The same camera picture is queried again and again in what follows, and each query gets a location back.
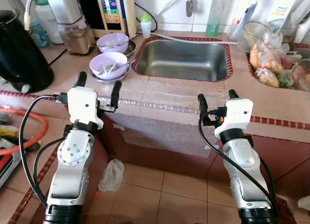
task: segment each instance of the black cable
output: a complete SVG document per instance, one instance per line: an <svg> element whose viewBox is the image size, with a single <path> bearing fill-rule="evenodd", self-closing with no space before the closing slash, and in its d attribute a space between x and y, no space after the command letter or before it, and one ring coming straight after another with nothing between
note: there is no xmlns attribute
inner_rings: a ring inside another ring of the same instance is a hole
<svg viewBox="0 0 310 224"><path fill-rule="evenodd" d="M216 149L205 137L205 135L203 134L202 131L202 120L203 118L205 118L209 113L202 115L199 119L198 122L198 130L199 130L199 134L201 135L203 141L208 145L208 147L210 147L213 151L215 151L218 155L220 155L223 159L225 159L227 162L229 162L231 165L233 165L235 168L237 168L242 174L244 174L253 184L255 184L264 194L265 196L269 199L269 201L271 202L272 207L276 210L277 209L277 205L276 205L276 201L273 200L269 194L268 191L266 191L266 189L260 185L259 182L257 182L249 173L247 173L242 167L240 167L237 163L235 163L233 160L231 160L229 157L227 157L226 155L224 155L222 152L220 152L218 149Z"/></svg>
<svg viewBox="0 0 310 224"><path fill-rule="evenodd" d="M261 159L261 162L262 162L262 165L263 167L265 168L267 174L268 174L268 177L269 177L269 180L270 180L270 186L271 186L271 193L272 193L272 199L274 200L274 202L277 204L277 198L276 198L276 186L275 186L275 182L273 180L273 177L272 177L272 174L271 174L271 171L269 170L266 162L262 159L262 157L260 157ZM276 215L278 215L278 209L277 209L277 206L275 207L275 213Z"/></svg>
<svg viewBox="0 0 310 224"><path fill-rule="evenodd" d="M34 191L34 193L37 195L37 197L39 198L39 200L42 202L42 204L46 207L47 206L47 199L45 196L42 196L39 192L38 192L38 189L36 187L36 185L34 184L32 178L31 178L31 175L30 175L30 172L29 172L29 168L28 168L28 165L27 165L27 161L26 161L26 154L25 154L25 149L24 149L24 127L25 127L25 124L26 124L26 121L29 117L29 113L31 112L31 110L33 109L34 105L41 99L44 99L44 98L55 98L54 95L45 95L45 96L40 96L38 97L37 99L35 99L31 105L29 106L29 108L27 109L26 113L25 113L25 116L21 122L21 125L20 125L20 130L19 130L19 139L18 139L18 142L19 142L19 150L20 150L20 156L21 156L21 161L22 161L22 164L23 164L23 167L24 167L24 171L25 171L25 174L26 174L26 177L27 177L27 180L32 188L32 190Z"/></svg>
<svg viewBox="0 0 310 224"><path fill-rule="evenodd" d="M63 140L65 140L65 138L59 138L49 144L47 144L46 146L44 146L37 154L37 156L35 157L35 160L34 160L34 164L33 164L33 180L34 180L34 184L38 190L38 193L41 195L41 196L44 196L45 195L43 194L43 192L41 191L40 189L40 185L39 185L39 181L38 181L38 173L37 173L37 170L38 170L38 162L39 162L39 159L40 159L40 156L43 154L43 152L48 149L49 147L51 147L52 145L56 144L56 143L59 143L59 142L62 142Z"/></svg>
<svg viewBox="0 0 310 224"><path fill-rule="evenodd" d="M53 61L49 63L49 65L52 65L54 62L56 62L65 52L67 49L65 49L63 52L61 52Z"/></svg>
<svg viewBox="0 0 310 224"><path fill-rule="evenodd" d="M150 17L152 17L152 19L155 21L155 24L156 24L155 29L151 31L151 32L155 32L155 31L157 30L157 21L156 21L155 17L154 17L150 12L148 12L145 8L143 8L143 7L141 7L139 4L137 4L136 2L135 2L135 5L136 5L137 7L139 7L139 8L141 8L142 10L144 10L144 11L145 11L147 14L149 14Z"/></svg>

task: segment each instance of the faucet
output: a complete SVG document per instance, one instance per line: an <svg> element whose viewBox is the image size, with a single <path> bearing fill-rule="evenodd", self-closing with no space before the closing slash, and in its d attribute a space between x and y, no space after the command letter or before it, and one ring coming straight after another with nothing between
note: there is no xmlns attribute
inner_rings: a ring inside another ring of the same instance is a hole
<svg viewBox="0 0 310 224"><path fill-rule="evenodd" d="M193 14L193 0L186 1L186 16L191 17Z"/></svg>

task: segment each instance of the sink basin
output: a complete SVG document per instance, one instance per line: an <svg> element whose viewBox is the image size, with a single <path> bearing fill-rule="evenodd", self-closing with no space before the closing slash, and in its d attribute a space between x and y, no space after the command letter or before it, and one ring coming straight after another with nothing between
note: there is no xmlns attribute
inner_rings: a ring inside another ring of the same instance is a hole
<svg viewBox="0 0 310 224"><path fill-rule="evenodd" d="M202 81L223 80L228 75L222 45L172 40L146 43L135 70L147 76Z"/></svg>

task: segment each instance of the plate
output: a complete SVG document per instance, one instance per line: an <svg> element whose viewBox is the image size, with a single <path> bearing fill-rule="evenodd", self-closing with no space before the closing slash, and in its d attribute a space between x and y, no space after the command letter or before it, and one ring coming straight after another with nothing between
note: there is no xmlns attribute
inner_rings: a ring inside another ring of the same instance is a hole
<svg viewBox="0 0 310 224"><path fill-rule="evenodd" d="M124 78L128 75L129 71L130 71L131 66L128 67L128 69L126 70L125 74L123 74L121 77L114 79L114 80L102 80L100 78L98 78L91 70L91 75L100 83L103 84L113 84L115 81L119 80L122 81L124 80Z"/></svg>
<svg viewBox="0 0 310 224"><path fill-rule="evenodd" d="M133 40L130 40L128 42L128 48L124 54L126 55L126 57L129 57L131 54L133 54L133 52L135 52L135 50L136 50L136 43Z"/></svg>

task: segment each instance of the purple bowl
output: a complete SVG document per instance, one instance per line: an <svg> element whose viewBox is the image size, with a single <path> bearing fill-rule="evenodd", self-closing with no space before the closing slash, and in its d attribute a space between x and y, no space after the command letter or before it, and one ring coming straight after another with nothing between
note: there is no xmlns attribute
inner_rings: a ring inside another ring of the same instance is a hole
<svg viewBox="0 0 310 224"><path fill-rule="evenodd" d="M128 36L122 33L110 33L108 35L102 36L97 40L97 46L99 48L99 51L101 53L107 53L107 52L119 52L119 53L125 53L125 51L128 48ZM100 46L115 46L118 44L123 44L122 46L115 47L115 48L104 48Z"/></svg>
<svg viewBox="0 0 310 224"><path fill-rule="evenodd" d="M89 63L89 67L92 72L101 80L114 80L124 75L128 65L123 65L117 70L113 70L110 73L103 73L102 75L100 75L100 73L102 72L104 67L114 65L114 63L125 64L126 62L127 57L124 54L118 52L109 52L99 54L94 57Z"/></svg>

